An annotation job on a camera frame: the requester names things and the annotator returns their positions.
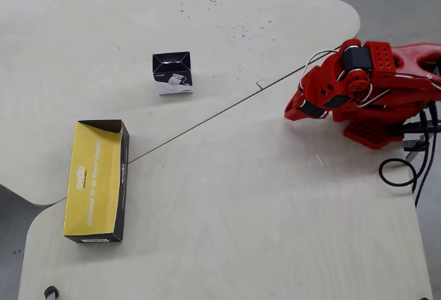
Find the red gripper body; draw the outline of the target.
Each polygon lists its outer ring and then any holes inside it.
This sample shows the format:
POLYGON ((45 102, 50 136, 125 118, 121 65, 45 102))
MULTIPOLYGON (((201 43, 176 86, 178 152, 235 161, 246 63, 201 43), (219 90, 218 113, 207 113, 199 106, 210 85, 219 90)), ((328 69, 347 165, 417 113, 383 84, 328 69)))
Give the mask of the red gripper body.
POLYGON ((327 111, 309 102, 304 95, 300 96, 300 104, 297 111, 302 112, 306 117, 320 119, 327 116, 327 111))

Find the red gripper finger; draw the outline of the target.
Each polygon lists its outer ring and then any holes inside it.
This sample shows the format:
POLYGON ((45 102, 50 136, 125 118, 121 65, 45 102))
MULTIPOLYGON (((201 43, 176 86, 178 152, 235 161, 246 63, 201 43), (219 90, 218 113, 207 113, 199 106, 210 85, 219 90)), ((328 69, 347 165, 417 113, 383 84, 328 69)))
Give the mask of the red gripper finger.
POLYGON ((298 107, 304 102, 304 97, 301 92, 297 92, 287 104, 285 108, 284 117, 288 120, 300 120, 304 118, 304 113, 298 107))

